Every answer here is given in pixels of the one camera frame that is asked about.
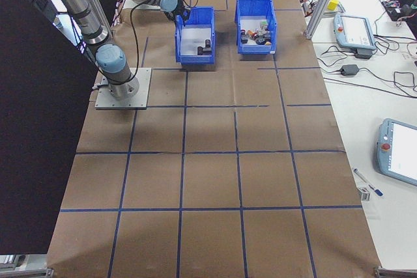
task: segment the black panel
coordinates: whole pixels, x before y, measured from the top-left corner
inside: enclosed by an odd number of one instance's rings
[[[96,69],[28,0],[0,7],[0,255],[46,253]]]

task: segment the yellow object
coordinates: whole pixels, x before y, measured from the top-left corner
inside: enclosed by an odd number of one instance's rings
[[[338,0],[330,0],[328,3],[327,9],[334,11],[338,7],[339,1]]]

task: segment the red emergency stop button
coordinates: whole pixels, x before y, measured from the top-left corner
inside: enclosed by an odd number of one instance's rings
[[[384,151],[388,151],[388,150],[391,149],[391,145],[389,143],[383,143],[381,145],[381,149],[384,150]]]

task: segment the power adapter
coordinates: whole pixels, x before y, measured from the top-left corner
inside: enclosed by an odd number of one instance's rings
[[[359,72],[359,67],[356,64],[345,64],[340,69],[340,74],[343,76],[355,76]]]

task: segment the small box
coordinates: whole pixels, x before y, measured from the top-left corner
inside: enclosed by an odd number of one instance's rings
[[[211,53],[198,54],[198,47],[205,48],[210,40]],[[183,23],[177,16],[175,29],[175,59],[181,64],[213,64],[216,52],[216,32],[213,7],[195,7],[190,18]]]
[[[335,9],[338,7],[339,1],[338,0],[330,0],[328,3],[327,9],[331,11],[335,11]]]
[[[258,45],[249,39],[247,43],[240,40],[241,30],[255,32],[268,24],[270,45]],[[237,24],[237,52],[241,54],[275,53],[278,25],[276,23],[274,4],[272,0],[236,0],[235,23]]]

